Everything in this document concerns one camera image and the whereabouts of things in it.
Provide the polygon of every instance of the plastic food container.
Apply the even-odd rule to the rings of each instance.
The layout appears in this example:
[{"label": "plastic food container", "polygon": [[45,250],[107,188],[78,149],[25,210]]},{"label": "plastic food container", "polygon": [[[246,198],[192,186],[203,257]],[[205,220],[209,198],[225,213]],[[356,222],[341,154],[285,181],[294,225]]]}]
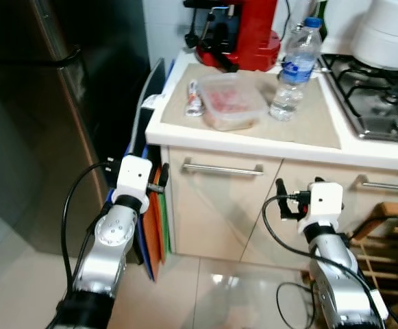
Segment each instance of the plastic food container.
[{"label": "plastic food container", "polygon": [[207,75],[198,80],[197,89],[206,107],[203,119],[217,130],[252,127],[268,110],[253,83],[237,73]]}]

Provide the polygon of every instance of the water bottle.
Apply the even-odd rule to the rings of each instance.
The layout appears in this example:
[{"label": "water bottle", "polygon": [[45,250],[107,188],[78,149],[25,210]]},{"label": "water bottle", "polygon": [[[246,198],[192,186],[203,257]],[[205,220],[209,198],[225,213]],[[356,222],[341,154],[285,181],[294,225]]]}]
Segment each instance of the water bottle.
[{"label": "water bottle", "polygon": [[304,29],[289,41],[287,54],[279,79],[270,114],[277,120],[290,120],[303,98],[303,88],[310,79],[314,64],[321,53],[319,28],[322,20],[308,17]]}]

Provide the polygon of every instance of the stainless steel refrigerator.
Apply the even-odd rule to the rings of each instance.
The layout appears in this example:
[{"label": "stainless steel refrigerator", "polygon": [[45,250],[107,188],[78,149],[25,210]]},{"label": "stainless steel refrigerator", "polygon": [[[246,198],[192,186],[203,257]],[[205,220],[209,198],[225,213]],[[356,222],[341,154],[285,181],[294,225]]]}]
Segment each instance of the stainless steel refrigerator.
[{"label": "stainless steel refrigerator", "polygon": [[[0,0],[0,218],[37,250],[60,253],[76,175],[123,155],[148,73],[141,0]],[[79,186],[71,256],[106,190],[102,172]]]}]

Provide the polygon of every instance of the cabinet drawer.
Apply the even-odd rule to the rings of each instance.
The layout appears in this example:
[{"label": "cabinet drawer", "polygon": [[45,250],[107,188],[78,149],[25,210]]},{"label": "cabinet drawer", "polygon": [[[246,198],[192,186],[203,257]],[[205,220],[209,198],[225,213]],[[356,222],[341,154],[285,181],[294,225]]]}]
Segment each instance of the cabinet drawer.
[{"label": "cabinet drawer", "polygon": [[[359,175],[367,175],[372,182],[398,185],[398,171],[292,160],[283,161],[277,178],[284,180],[289,193],[306,190],[308,183],[313,182],[316,176],[342,185],[345,208],[338,219],[338,231],[348,232],[362,223],[376,204],[385,201],[398,202],[398,190],[363,186]],[[274,195],[276,195],[275,183],[273,183],[268,197]],[[297,211],[295,205],[290,202],[289,204],[293,211]],[[305,237],[297,234],[296,221],[281,221],[277,202],[269,205],[267,218],[271,227],[285,243],[308,251]],[[273,240],[264,226],[262,216],[258,219],[242,261],[298,269],[304,268],[308,264],[307,258],[286,251]]]},{"label": "cabinet drawer", "polygon": [[179,254],[240,260],[282,159],[170,148]]}]

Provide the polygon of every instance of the kitchen counter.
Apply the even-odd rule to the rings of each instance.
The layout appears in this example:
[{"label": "kitchen counter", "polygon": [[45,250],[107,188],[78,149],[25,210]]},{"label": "kitchen counter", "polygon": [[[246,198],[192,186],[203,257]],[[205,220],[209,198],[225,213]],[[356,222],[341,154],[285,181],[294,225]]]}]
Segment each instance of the kitchen counter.
[{"label": "kitchen counter", "polygon": [[[271,141],[161,122],[165,106],[190,63],[198,63],[194,53],[181,51],[162,95],[155,101],[155,110],[146,130],[149,144],[398,170],[398,143],[364,141],[357,138],[322,73],[314,73],[313,77],[319,77],[334,129],[340,139],[341,149]],[[280,67],[274,67],[268,73],[279,73],[279,71]]]}]

